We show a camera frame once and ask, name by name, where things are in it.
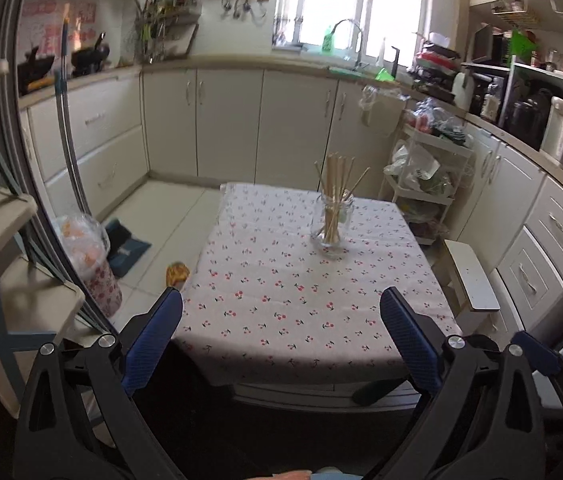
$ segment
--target cherry print tablecloth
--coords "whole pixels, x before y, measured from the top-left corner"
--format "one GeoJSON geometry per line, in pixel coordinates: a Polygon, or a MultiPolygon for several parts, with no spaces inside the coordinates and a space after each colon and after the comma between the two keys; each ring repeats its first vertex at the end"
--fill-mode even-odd
{"type": "Polygon", "coordinates": [[[225,187],[218,221],[182,295],[174,334],[214,385],[352,383],[402,376],[379,315],[396,286],[415,312],[460,333],[393,203],[356,199],[340,250],[309,235],[317,193],[225,187]]]}

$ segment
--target trash can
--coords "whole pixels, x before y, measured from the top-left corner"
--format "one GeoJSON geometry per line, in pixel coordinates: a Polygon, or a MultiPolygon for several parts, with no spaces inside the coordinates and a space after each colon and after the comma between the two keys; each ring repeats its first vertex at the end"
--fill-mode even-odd
{"type": "Polygon", "coordinates": [[[79,213],[55,221],[62,245],[73,268],[107,318],[122,306],[122,291],[106,257],[110,240],[94,218],[79,213]]]}

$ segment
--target faucet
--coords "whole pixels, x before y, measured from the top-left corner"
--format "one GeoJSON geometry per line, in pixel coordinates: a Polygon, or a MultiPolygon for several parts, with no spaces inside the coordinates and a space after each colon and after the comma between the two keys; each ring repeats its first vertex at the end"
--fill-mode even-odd
{"type": "MultiPolygon", "coordinates": [[[[334,36],[335,30],[337,30],[337,27],[339,27],[343,22],[351,22],[351,23],[353,23],[353,25],[355,27],[357,27],[359,29],[359,33],[361,34],[361,45],[363,46],[363,40],[364,40],[363,28],[361,28],[361,25],[359,23],[357,23],[355,20],[351,20],[350,18],[347,18],[345,20],[341,20],[341,22],[338,22],[337,25],[335,25],[335,27],[333,27],[333,31],[331,32],[331,34],[334,36]]],[[[359,69],[364,68],[366,66],[368,66],[368,63],[362,63],[361,62],[361,47],[360,47],[359,48],[359,55],[357,56],[357,62],[355,63],[355,68],[353,70],[359,70],[359,69]]]]}

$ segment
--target jar of wooden sticks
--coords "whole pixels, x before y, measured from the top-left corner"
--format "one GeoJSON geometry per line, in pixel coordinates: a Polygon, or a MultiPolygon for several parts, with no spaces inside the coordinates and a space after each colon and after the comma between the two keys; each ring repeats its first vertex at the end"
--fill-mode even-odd
{"type": "Polygon", "coordinates": [[[315,163],[322,192],[315,201],[310,233],[323,247],[338,247],[351,225],[354,210],[353,191],[370,170],[368,168],[354,186],[349,187],[354,157],[348,161],[338,153],[325,159],[324,178],[315,163]]]}

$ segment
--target window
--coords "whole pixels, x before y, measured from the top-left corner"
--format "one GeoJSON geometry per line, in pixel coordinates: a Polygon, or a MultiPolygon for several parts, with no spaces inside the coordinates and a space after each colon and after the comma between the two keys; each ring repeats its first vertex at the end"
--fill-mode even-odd
{"type": "Polygon", "coordinates": [[[386,38],[385,60],[392,61],[396,46],[402,51],[401,64],[409,64],[421,32],[422,0],[278,0],[276,44],[307,43],[321,46],[328,28],[350,18],[361,24],[363,44],[351,23],[342,23],[335,34],[335,49],[351,57],[359,48],[367,62],[379,56],[386,38]]]}

